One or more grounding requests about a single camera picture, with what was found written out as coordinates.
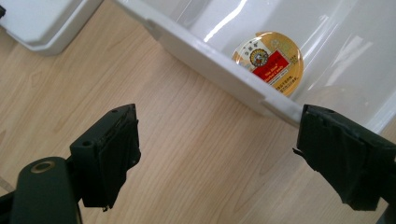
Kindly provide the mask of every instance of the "white plastic tray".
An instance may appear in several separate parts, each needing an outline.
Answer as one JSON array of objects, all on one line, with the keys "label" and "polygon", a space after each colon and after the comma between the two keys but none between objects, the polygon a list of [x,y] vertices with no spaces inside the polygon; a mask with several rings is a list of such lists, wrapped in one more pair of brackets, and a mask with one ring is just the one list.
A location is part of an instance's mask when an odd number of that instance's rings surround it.
[{"label": "white plastic tray", "polygon": [[[298,126],[321,105],[380,133],[396,110],[396,2],[370,0],[116,0],[171,53],[259,113]],[[304,76],[285,97],[235,64],[260,31],[291,38]]]},{"label": "white plastic tray", "polygon": [[7,12],[0,26],[31,51],[59,54],[103,0],[0,0]]}]

